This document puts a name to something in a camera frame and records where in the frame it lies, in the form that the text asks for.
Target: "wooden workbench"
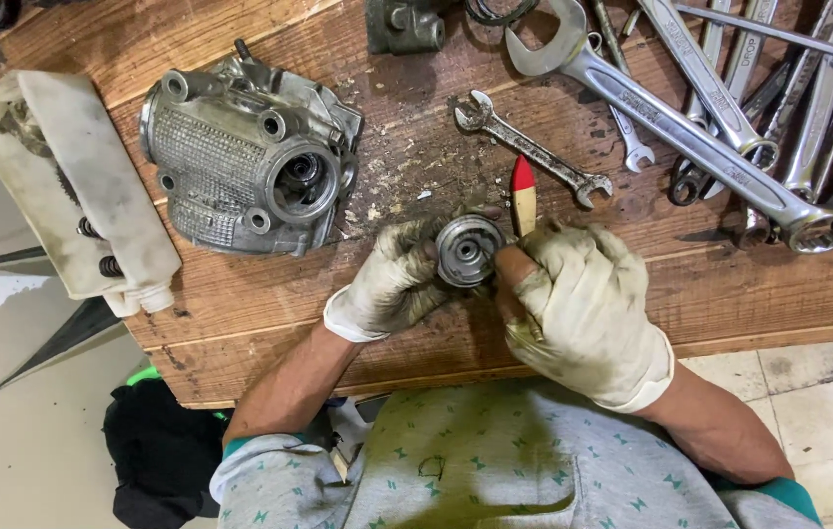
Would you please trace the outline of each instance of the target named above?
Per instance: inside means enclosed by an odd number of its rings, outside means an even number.
[[[799,15],[799,3],[780,4],[776,25],[810,26],[816,11],[805,7]],[[621,26],[631,5],[609,6]],[[540,12],[527,19],[528,31],[546,38],[555,25]],[[689,25],[699,28],[697,21]],[[645,256],[649,317],[679,356],[833,341],[833,251],[738,251],[718,229],[736,209],[727,193],[686,208],[668,202],[673,150],[643,131],[658,163],[641,174],[623,171],[622,145],[603,102],[561,76],[522,78],[510,66],[501,30],[470,22],[460,9],[446,16],[446,32],[439,54],[369,56],[362,0],[95,0],[26,8],[17,26],[0,34],[0,76],[34,69],[95,81],[163,218],[155,168],[138,147],[137,115],[146,90],[169,68],[209,65],[231,54],[241,37],[254,56],[333,88],[366,117],[357,189],[338,215],[333,242],[305,258],[214,253],[180,239],[166,222],[183,261],[172,286],[175,307],[126,324],[180,403],[232,406],[249,380],[319,318],[326,298],[352,280],[381,226],[446,211],[481,183],[492,201],[504,202],[514,154],[487,137],[460,134],[452,120],[457,98],[464,101],[470,89],[490,94],[499,114],[547,148],[613,178],[614,196],[596,196],[595,211],[586,213],[567,188],[539,173],[540,212],[605,223]],[[640,24],[624,47],[633,76],[680,107],[685,84],[650,28]],[[784,50],[781,42],[768,43],[751,86]],[[432,196],[417,200],[425,189]],[[465,298],[411,331],[368,345],[338,391],[529,373],[505,349],[492,305]]]

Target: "patterned shirt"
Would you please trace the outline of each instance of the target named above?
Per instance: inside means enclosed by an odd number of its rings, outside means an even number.
[[[222,529],[820,525],[798,484],[717,491],[661,427],[540,378],[395,393],[344,481],[295,436],[227,451]]]

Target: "floor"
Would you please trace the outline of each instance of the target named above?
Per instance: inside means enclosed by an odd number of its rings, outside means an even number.
[[[833,529],[833,343],[681,361],[737,395],[779,439],[795,478]]]

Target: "red tip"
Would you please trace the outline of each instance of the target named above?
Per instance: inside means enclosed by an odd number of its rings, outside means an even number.
[[[534,186],[534,174],[531,166],[523,154],[518,154],[514,162],[514,172],[511,174],[511,191],[521,191]]]

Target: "dirty glove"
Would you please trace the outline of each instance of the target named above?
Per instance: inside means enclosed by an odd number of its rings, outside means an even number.
[[[372,342],[409,329],[442,305],[453,288],[436,275],[434,240],[449,221],[468,213],[498,218],[501,210],[463,205],[451,215],[384,228],[352,284],[325,305],[325,327],[351,342]]]
[[[645,316],[645,262],[618,237],[553,224],[499,251],[495,266],[517,297],[510,302],[524,307],[518,314],[500,296],[518,360],[622,413],[648,406],[670,384],[674,351]]]

